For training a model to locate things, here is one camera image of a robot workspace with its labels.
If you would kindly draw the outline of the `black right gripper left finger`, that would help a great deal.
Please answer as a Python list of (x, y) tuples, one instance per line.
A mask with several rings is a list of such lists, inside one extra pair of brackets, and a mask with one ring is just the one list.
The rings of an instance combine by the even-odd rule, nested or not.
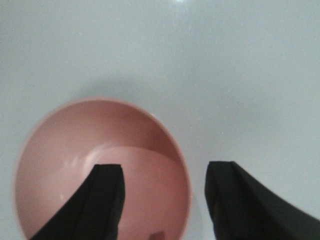
[(34, 240), (115, 240), (125, 202), (119, 164), (96, 164)]

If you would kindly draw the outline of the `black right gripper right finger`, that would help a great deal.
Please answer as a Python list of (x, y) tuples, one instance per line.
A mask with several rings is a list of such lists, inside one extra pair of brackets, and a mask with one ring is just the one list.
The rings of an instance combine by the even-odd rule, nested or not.
[(217, 240), (318, 240), (320, 221), (285, 201), (234, 161), (209, 162), (204, 187)]

